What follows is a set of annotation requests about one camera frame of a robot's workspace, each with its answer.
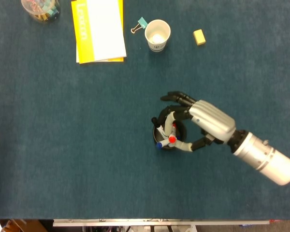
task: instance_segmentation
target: binder clip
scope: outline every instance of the binder clip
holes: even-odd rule
[[[137,30],[143,28],[145,29],[147,27],[147,22],[145,21],[145,19],[143,17],[141,17],[139,20],[138,20],[138,24],[134,27],[134,28],[131,28],[131,33],[134,34]]]

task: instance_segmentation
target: yellow notebook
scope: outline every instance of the yellow notebook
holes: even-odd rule
[[[123,61],[123,0],[72,1],[76,61]]]

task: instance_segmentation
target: clear container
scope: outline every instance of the clear container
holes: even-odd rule
[[[58,0],[21,0],[25,10],[40,22],[56,19],[60,13]]]

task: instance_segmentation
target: white paper cup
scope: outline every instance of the white paper cup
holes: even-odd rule
[[[145,38],[150,50],[154,52],[160,52],[164,49],[170,35],[169,24],[160,19],[151,21],[145,28]]]

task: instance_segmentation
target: pen holder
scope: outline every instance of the pen holder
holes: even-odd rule
[[[58,0],[21,0],[25,10],[37,21],[49,22],[59,16]]]
[[[187,136],[187,130],[186,130],[185,125],[181,121],[177,121],[177,120],[174,123],[176,125],[177,139],[184,142]],[[157,142],[164,140],[163,136],[161,135],[161,133],[157,130],[155,126],[153,128],[153,137],[154,137],[155,144],[157,144]],[[169,146],[169,145],[162,147],[163,150],[172,150],[174,148],[175,148],[174,146]]]

